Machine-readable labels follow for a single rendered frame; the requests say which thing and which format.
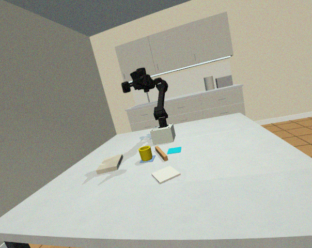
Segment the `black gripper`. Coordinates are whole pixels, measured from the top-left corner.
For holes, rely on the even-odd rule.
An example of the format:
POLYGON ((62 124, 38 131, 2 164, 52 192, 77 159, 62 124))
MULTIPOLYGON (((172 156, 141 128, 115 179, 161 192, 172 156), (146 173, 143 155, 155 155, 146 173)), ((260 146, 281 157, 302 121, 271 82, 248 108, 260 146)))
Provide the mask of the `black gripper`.
POLYGON ((127 92, 130 92, 131 89, 130 87, 134 87, 135 90, 140 90, 140 89, 144 89, 145 87, 147 86, 150 86, 152 84, 152 81, 151 81, 151 77, 150 75, 144 75, 144 76, 141 76, 140 78, 138 79, 135 79, 133 80, 133 82, 129 83, 128 81, 126 82, 123 82, 121 83, 121 86, 122 86, 122 91, 124 93, 127 93, 127 92))

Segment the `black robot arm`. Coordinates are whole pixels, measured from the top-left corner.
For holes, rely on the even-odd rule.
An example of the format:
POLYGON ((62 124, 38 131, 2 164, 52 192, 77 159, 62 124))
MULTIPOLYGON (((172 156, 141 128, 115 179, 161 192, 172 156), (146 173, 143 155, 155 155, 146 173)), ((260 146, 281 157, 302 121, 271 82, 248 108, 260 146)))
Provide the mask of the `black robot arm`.
MULTIPOLYGON (((135 80, 144 75, 146 75, 145 68, 138 68, 136 71, 130 74, 130 77, 132 78, 132 80, 135 80)), ((159 97, 158 97, 158 105, 157 107, 154 107, 153 114, 154 114, 155 119, 159 120, 160 126, 158 128, 164 128, 164 127, 169 126, 167 125, 167 122, 166 122, 166 118, 168 118, 168 114, 166 113, 164 109, 164 98, 165 98, 165 93, 168 89, 168 84, 165 80, 161 79, 161 77, 155 78, 154 80, 151 78, 151 81, 152 81, 152 84, 150 86, 145 87, 143 90, 144 92, 149 92, 149 90, 155 88, 155 85, 156 85, 156 88, 159 91, 159 97)))

